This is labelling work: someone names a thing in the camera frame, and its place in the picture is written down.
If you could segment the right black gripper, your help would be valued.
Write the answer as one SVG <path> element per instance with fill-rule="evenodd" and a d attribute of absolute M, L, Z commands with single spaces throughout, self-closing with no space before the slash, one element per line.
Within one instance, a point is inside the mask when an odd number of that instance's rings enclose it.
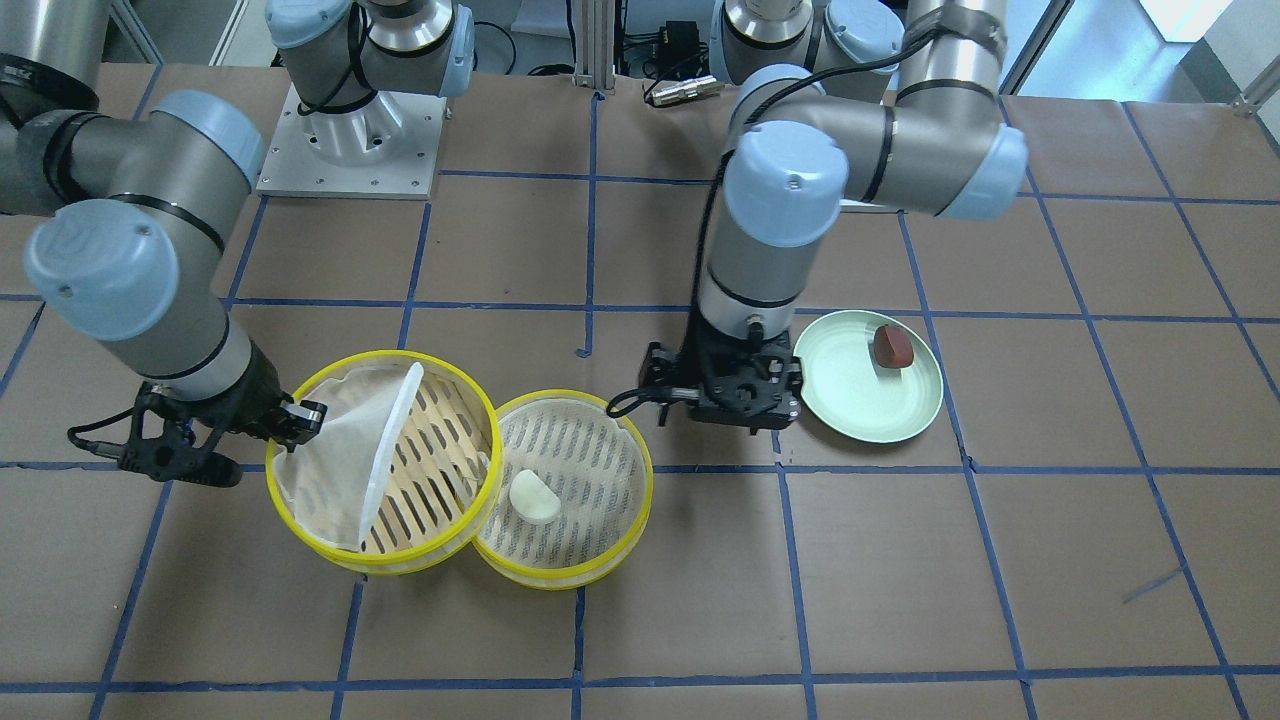
<path fill-rule="evenodd" d="M 293 402 L 262 350 L 251 347 L 244 374 L 223 393 L 201 401 L 178 401 L 151 389 L 140 392 L 131 411 L 131 432 L 119 442 L 84 434 L 96 427 L 72 427 L 77 448 L 118 461 L 118 468 L 156 482 L 180 480 L 214 488 L 239 484 L 241 465 L 218 452 L 223 436 L 242 434 L 274 441 L 287 452 L 321 430 L 328 406 Z"/>

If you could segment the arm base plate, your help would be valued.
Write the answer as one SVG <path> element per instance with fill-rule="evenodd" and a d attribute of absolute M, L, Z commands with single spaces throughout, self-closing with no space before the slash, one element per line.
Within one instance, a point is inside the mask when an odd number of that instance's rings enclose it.
<path fill-rule="evenodd" d="M 289 88 L 256 184 L 264 196 L 428 201 L 436 178 L 443 97 L 380 92 L 347 114 L 300 114 Z"/>

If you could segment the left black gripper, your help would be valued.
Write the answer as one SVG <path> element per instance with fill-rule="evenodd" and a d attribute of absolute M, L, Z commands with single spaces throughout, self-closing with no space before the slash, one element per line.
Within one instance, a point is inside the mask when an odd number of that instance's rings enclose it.
<path fill-rule="evenodd" d="M 710 325 L 689 325 L 677 350 L 652 342 L 640 368 L 640 397 L 684 405 L 692 421 L 782 430 L 800 414 L 803 366 L 788 331 L 740 340 Z"/>

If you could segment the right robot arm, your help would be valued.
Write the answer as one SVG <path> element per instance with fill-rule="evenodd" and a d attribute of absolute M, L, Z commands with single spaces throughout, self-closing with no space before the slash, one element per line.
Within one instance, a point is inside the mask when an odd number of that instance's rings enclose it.
<path fill-rule="evenodd" d="M 326 409 L 293 398 L 211 291 L 268 146 L 204 91 L 141 120 L 100 111 L 105 1 L 3 4 L 3 213 L 41 217 L 29 283 L 141 379 L 132 405 L 67 432 L 77 448 L 157 482 L 233 487 L 225 434 L 293 450 Z"/>

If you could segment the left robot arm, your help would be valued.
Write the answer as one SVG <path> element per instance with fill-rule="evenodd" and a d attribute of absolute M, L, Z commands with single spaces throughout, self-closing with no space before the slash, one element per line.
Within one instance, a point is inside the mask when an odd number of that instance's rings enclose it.
<path fill-rule="evenodd" d="M 868 5 L 823 10 L 835 67 L 790 54 L 815 24 L 809 1 L 724 1 L 718 32 L 739 85 L 701 215 L 684 341 L 649 345 L 634 389 L 608 407 L 685 405 L 695 421 L 782 430 L 813 404 L 818 364 L 790 328 L 844 201 L 989 220 L 1016 197 L 1023 132 L 1004 123 L 1005 1 L 910 1 L 899 40 L 852 46 Z"/>

